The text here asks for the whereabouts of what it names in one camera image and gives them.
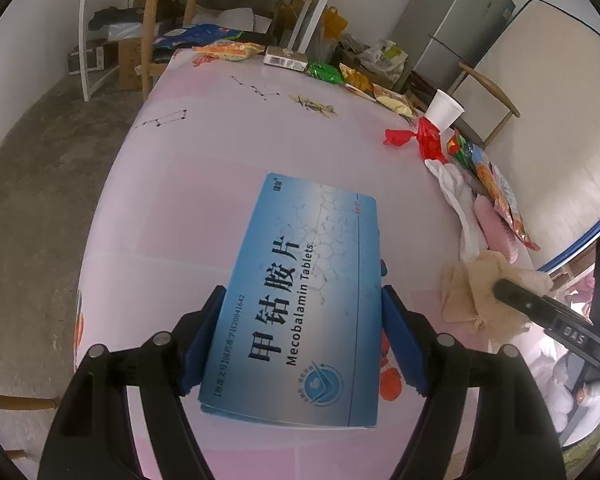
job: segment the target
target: beige towel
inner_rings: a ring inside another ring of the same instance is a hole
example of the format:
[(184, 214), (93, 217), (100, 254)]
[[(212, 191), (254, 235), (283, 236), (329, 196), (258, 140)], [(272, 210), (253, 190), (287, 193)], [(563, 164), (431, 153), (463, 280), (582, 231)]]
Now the beige towel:
[(504, 344), (529, 330), (529, 318), (496, 300), (493, 285), (507, 278), (527, 290), (544, 296), (553, 282), (548, 274), (519, 269), (507, 263), (497, 251), (483, 251), (468, 264), (458, 262), (442, 275), (442, 317), (447, 322), (475, 323), (476, 330), (486, 330), (495, 344)]

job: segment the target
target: table leg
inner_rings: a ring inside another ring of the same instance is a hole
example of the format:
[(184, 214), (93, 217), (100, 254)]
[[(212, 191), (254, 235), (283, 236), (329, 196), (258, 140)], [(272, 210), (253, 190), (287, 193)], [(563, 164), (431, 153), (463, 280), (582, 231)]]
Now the table leg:
[(309, 10), (309, 6), (311, 5), (312, 0), (305, 0), (304, 5), (302, 6), (302, 10), (300, 11), (300, 16), (296, 20), (296, 26), (294, 27), (294, 31), (291, 33), (291, 38), (289, 38), (289, 43), (286, 46), (289, 50), (294, 49), (294, 43), (296, 42), (296, 38), (298, 37), (298, 33), (300, 32), (300, 27), (302, 27), (302, 22), (304, 22), (304, 17)]
[(80, 79), (82, 81), (82, 96), (84, 101), (90, 99), (89, 78), (87, 77), (87, 54), (84, 41), (84, 4), (86, 0), (80, 0), (80, 10), (78, 10), (78, 58), (80, 59)]
[(309, 41), (314, 34), (315, 27), (318, 26), (318, 21), (320, 21), (320, 18), (322, 17), (324, 7), (327, 6), (327, 1), (328, 0), (318, 0), (318, 3), (315, 5), (314, 13), (309, 20), (309, 25), (307, 25), (306, 30), (304, 31), (304, 36), (300, 41), (300, 47), (298, 47), (298, 52), (301, 54), (304, 54), (306, 48), (309, 46)]

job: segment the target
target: refrigerator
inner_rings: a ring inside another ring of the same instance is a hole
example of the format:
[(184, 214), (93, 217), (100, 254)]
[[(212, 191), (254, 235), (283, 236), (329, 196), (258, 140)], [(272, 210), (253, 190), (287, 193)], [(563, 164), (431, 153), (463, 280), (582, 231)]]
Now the refrigerator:
[(448, 89), (460, 73), (458, 62), (475, 67), (514, 8), (512, 0), (409, 0), (389, 36), (408, 54), (394, 88), (413, 70), (434, 88)]

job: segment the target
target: white cloth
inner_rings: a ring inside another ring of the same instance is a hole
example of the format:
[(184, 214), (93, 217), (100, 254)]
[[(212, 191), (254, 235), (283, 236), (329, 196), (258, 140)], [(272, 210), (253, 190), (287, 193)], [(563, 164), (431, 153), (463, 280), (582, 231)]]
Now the white cloth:
[(487, 249), (487, 240), (484, 239), (475, 217), (474, 196), (471, 188), (453, 164), (442, 164), (439, 160), (430, 158), (424, 163), (429, 171), (438, 178), (445, 200), (458, 213), (462, 225), (460, 260), (464, 263), (472, 262), (480, 255), (481, 251)]

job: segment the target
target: red plastic wrapper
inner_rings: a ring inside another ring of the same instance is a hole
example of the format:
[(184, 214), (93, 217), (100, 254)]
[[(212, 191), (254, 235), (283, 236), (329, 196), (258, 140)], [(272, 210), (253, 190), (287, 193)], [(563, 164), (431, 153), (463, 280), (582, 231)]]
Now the red plastic wrapper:
[(385, 130), (384, 136), (386, 137), (384, 143), (393, 146), (402, 146), (406, 142), (409, 142), (411, 137), (415, 137), (420, 145), (420, 157), (422, 160), (432, 158), (433, 160), (439, 160), (443, 164), (447, 163), (442, 153), (442, 147), (440, 146), (440, 132), (426, 117), (418, 119), (417, 132), (411, 130)]

